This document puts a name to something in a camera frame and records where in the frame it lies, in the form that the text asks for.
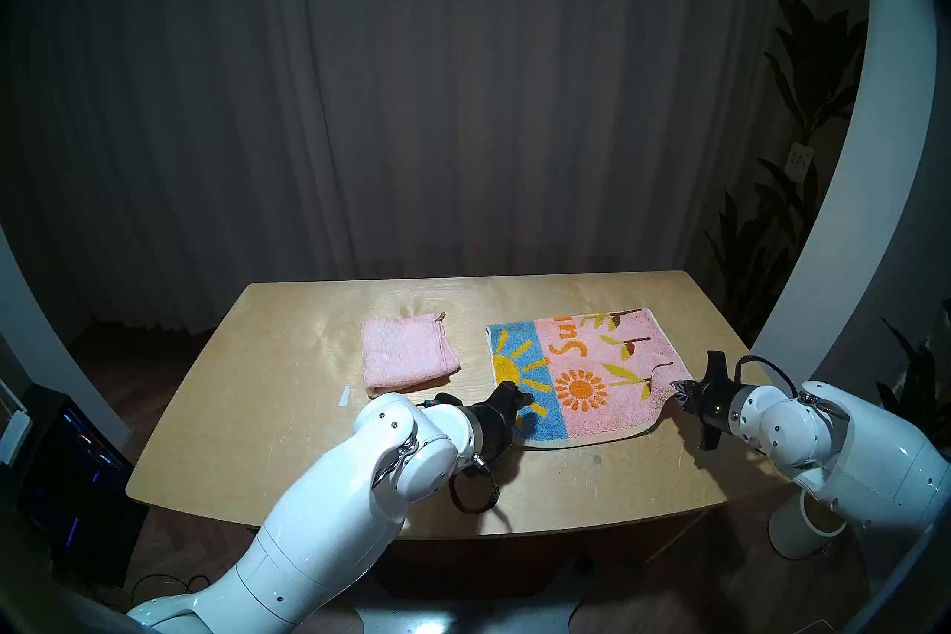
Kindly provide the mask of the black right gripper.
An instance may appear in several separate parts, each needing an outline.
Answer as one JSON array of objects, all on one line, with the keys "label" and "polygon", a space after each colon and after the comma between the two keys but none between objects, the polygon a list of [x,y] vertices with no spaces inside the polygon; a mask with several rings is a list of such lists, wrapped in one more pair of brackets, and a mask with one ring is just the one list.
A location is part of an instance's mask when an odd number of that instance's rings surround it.
[{"label": "black right gripper", "polygon": [[708,351],[707,368],[700,383],[695,380],[671,381],[671,389],[677,393],[681,409],[698,416],[700,451],[714,451],[723,434],[733,434],[730,409],[735,397],[735,381],[730,377],[723,352]]}]

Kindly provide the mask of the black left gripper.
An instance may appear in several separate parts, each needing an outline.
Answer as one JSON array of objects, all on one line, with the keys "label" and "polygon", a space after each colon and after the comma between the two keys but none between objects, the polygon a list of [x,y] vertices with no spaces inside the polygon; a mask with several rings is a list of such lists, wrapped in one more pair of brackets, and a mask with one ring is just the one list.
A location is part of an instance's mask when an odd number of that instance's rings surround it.
[{"label": "black left gripper", "polygon": [[468,407],[481,430],[482,440],[477,452],[485,466],[494,466],[513,444],[513,426],[520,410],[535,403],[531,393],[521,391],[516,383],[500,382],[492,392],[492,402],[479,402]]}]

